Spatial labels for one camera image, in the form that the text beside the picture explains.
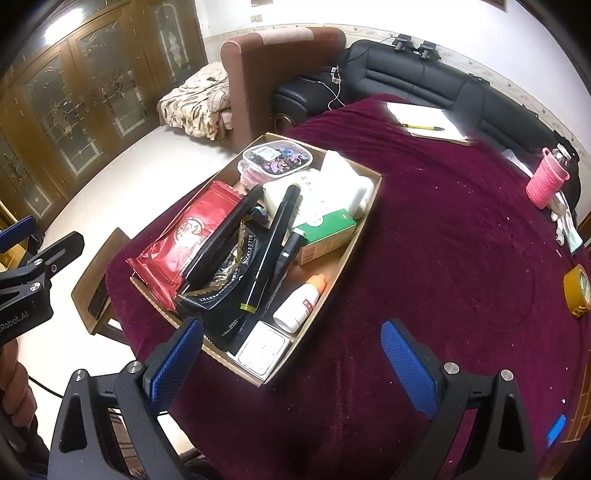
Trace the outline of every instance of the bottle cap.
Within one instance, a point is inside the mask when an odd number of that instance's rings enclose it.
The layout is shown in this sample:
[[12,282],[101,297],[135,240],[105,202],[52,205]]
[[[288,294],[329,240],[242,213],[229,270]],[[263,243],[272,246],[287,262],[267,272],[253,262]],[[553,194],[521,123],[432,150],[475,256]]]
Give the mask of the bottle cap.
[[319,275],[312,275],[306,283],[312,285],[316,290],[318,290],[318,293],[322,295],[322,293],[326,290],[326,282],[326,275],[321,273]]

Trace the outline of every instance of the logo on red package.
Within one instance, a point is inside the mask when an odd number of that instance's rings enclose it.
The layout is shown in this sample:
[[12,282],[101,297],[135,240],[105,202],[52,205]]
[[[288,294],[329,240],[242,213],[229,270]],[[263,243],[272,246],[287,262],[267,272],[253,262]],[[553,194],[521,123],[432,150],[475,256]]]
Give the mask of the logo on red package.
[[196,217],[187,218],[178,228],[174,234],[176,242],[184,247],[192,247],[195,245],[195,237],[201,233],[205,225]]
[[312,313],[312,310],[314,310],[314,307],[312,306],[310,301],[308,299],[304,299],[304,301],[302,303],[304,304],[304,307],[306,307],[306,310],[308,310],[308,315],[310,313]]

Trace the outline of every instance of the notebook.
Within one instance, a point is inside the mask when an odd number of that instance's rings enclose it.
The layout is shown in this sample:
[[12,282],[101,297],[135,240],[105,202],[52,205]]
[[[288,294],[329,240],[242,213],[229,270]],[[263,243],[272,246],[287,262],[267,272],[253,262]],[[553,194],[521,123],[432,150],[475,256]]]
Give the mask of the notebook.
[[446,140],[462,145],[469,145],[468,139],[462,135],[444,110],[429,106],[410,105],[409,103],[388,103],[388,110],[402,125],[420,125],[422,127],[439,127],[443,130],[423,128],[404,128],[414,137]]

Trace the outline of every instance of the wooden door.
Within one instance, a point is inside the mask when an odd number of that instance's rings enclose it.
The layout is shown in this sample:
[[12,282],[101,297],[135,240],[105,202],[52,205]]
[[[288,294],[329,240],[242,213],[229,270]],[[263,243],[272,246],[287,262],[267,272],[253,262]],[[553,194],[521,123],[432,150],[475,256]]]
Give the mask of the wooden door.
[[141,38],[158,98],[207,64],[192,0],[138,0]]
[[4,122],[9,142],[64,197],[74,196],[112,159],[109,137],[85,103],[67,42],[33,62],[3,100],[14,112]]
[[12,148],[0,123],[0,200],[17,219],[33,215],[43,230],[66,205],[48,177],[39,179]]
[[157,126],[155,86],[137,35],[128,4],[68,38],[85,99],[106,129],[113,155]]

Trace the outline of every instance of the maroon velvet tablecloth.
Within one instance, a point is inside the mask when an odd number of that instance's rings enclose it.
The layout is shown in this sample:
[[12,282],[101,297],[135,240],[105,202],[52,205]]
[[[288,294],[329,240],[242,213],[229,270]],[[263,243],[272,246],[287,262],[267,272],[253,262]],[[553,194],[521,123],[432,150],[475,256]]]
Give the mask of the maroon velvet tablecloth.
[[[257,388],[211,357],[197,359],[172,411],[227,480],[385,480],[423,434],[380,346],[398,317],[442,361],[462,370],[512,370],[541,463],[545,435],[576,406],[589,346],[563,277],[581,262],[525,195],[526,178],[483,144],[411,138],[380,95],[290,132],[384,175],[359,248],[309,337],[273,384]],[[179,201],[111,262],[109,295],[144,359],[170,326],[129,282],[138,255],[184,205]],[[461,435],[466,438],[466,429]],[[450,455],[452,469],[458,447]]]

